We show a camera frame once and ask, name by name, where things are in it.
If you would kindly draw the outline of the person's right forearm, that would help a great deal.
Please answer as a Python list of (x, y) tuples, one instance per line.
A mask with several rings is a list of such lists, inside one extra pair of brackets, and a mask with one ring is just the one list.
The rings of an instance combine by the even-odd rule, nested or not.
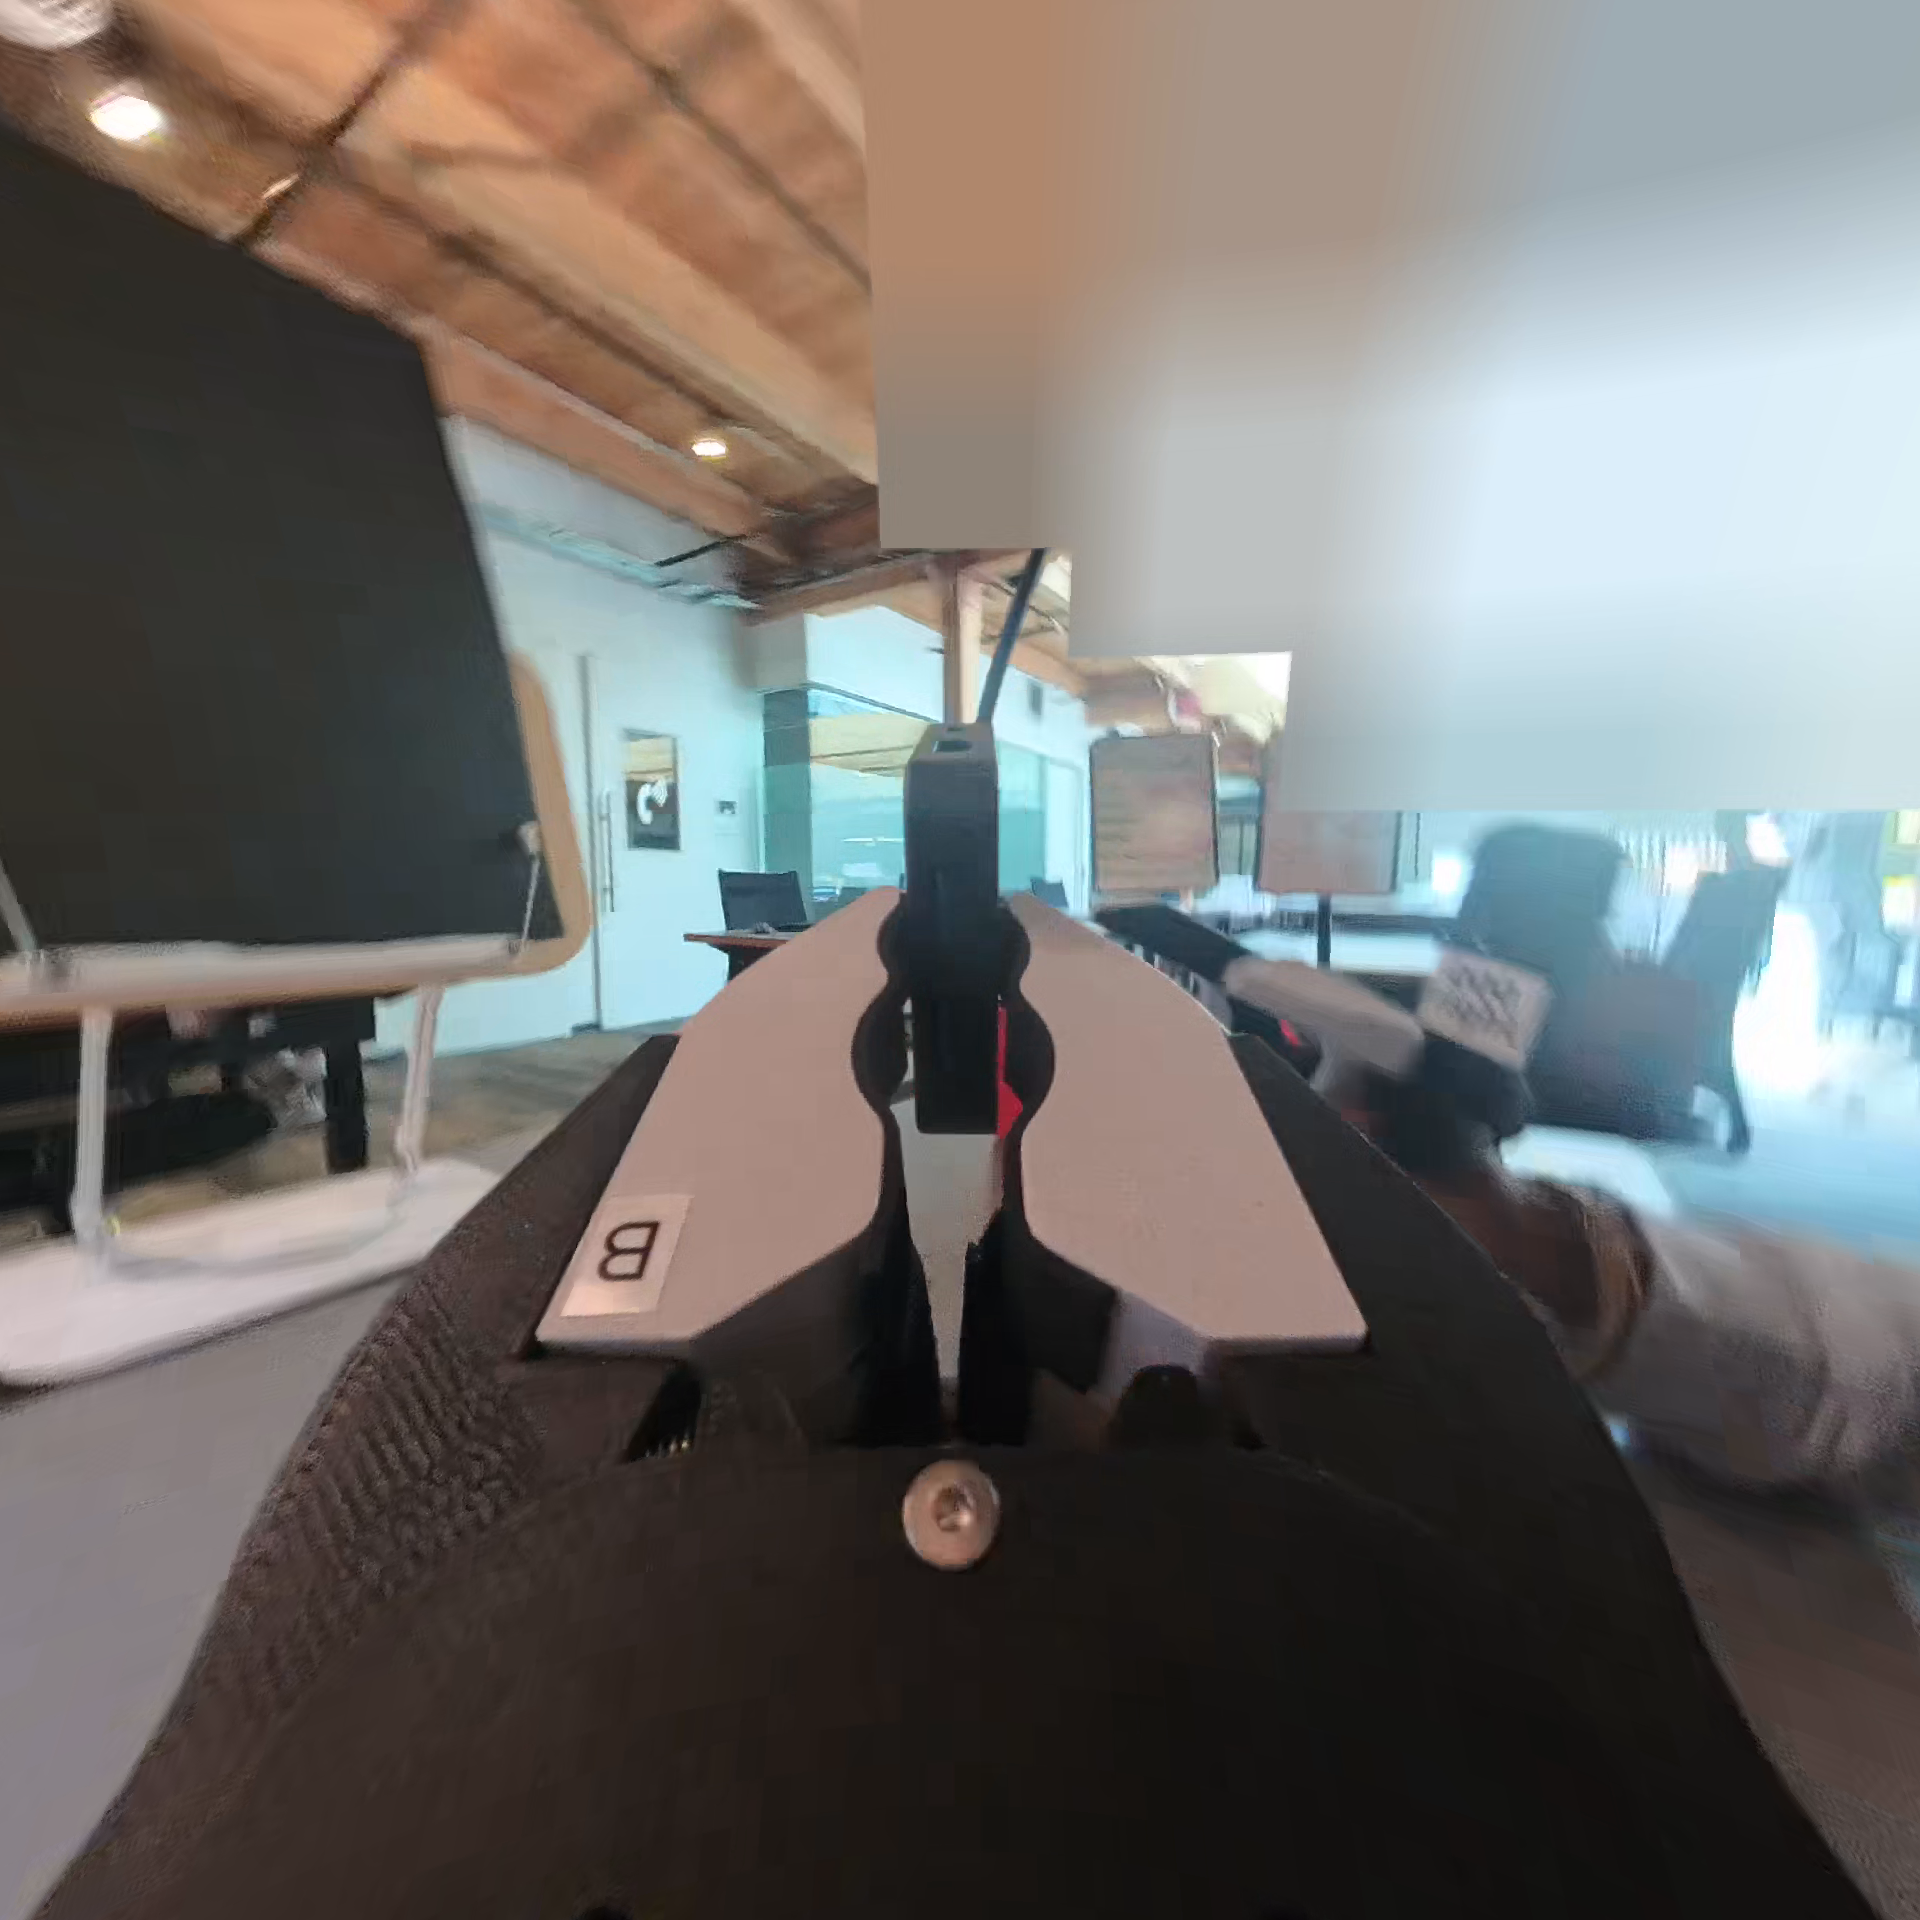
[(1634, 1278), (1601, 1283), (1571, 1371), (1656, 1453), (1746, 1492), (1915, 1511), (1913, 1258), (1738, 1221), (1624, 1216)]

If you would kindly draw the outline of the handwritten whiteboard on stand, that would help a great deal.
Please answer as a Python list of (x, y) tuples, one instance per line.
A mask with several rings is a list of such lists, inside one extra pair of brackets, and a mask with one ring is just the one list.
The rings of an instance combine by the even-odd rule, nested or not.
[(1372, 810), (1266, 810), (1257, 829), (1256, 886), (1313, 902), (1313, 958), (1333, 967), (1335, 900), (1391, 899), (1401, 878), (1401, 816)]
[(1203, 895), (1218, 880), (1216, 743), (1109, 733), (1089, 751), (1095, 895)]

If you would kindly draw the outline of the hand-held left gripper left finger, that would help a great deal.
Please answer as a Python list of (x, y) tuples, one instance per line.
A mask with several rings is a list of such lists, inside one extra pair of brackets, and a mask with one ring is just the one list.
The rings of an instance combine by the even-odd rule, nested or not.
[(901, 904), (866, 893), (682, 1029), (535, 1325), (539, 1355), (765, 1387), (816, 1442), (939, 1432), (893, 1118)]

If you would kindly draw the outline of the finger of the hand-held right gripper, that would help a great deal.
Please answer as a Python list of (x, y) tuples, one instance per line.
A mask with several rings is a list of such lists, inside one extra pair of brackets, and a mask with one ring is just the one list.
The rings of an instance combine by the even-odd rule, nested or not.
[(1412, 1075), (1424, 1056), (1420, 1019), (1353, 976), (1293, 960), (1233, 960), (1220, 989), (1304, 1031), (1333, 1067)]

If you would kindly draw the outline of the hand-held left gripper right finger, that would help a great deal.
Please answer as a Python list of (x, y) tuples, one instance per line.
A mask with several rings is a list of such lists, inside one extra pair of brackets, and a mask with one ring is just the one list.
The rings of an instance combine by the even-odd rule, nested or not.
[(1245, 1072), (1181, 988), (1008, 902), (997, 1204), (967, 1253), (960, 1432), (1127, 1445), (1236, 1432), (1250, 1368), (1351, 1360), (1369, 1327)]

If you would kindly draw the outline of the person's right hand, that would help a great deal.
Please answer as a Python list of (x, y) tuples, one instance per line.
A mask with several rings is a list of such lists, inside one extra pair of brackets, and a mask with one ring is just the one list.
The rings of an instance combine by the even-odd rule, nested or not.
[(1539, 1308), (1580, 1375), (1603, 1374), (1648, 1308), (1648, 1242), (1625, 1210), (1588, 1186), (1500, 1179), (1489, 1191), (1496, 1260)]

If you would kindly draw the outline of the white stand with clear rod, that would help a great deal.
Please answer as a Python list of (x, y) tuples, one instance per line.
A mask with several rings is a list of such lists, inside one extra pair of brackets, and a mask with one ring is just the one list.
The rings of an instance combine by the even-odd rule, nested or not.
[[(505, 974), (531, 949), (545, 883), (543, 828), (521, 823), (516, 840), (523, 895), (515, 934), (401, 943), (48, 947), (12, 876), (3, 878), (12, 943), (5, 1026), (28, 1016), (75, 1016), (81, 1023), (73, 1231), (5, 1255), (5, 1386), (115, 1375), (395, 1278), (489, 1195), (492, 1170), (425, 1154), (425, 1125), (447, 988)], [(231, 1010), (386, 989), (417, 997), (391, 1170), (328, 1174), (138, 1229), (108, 1210), (108, 1095), (120, 1015), (152, 1006)]]

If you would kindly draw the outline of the black hdmi switch box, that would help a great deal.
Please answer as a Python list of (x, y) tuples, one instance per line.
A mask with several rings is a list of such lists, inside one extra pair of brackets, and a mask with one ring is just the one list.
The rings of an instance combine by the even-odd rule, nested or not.
[(931, 726), (904, 776), (904, 899), (897, 915), (925, 1136), (994, 1138), (997, 1010), (1011, 918), (1000, 883), (994, 714), (1048, 549), (1027, 554), (992, 659), (981, 662), (977, 720)]

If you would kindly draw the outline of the white door with window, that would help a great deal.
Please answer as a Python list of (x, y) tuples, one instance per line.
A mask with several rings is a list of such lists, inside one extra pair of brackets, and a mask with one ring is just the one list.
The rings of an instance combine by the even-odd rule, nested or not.
[(696, 874), (682, 740), (653, 720), (635, 675), (580, 659), (593, 995), (603, 1029), (669, 1023), (698, 1002), (690, 949)]

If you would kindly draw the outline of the black board with wooden frame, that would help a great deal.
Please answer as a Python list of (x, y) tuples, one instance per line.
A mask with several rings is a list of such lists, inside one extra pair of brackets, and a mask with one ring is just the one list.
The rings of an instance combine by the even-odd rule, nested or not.
[(12, 127), (3, 254), (5, 971), (559, 940), (420, 350)]

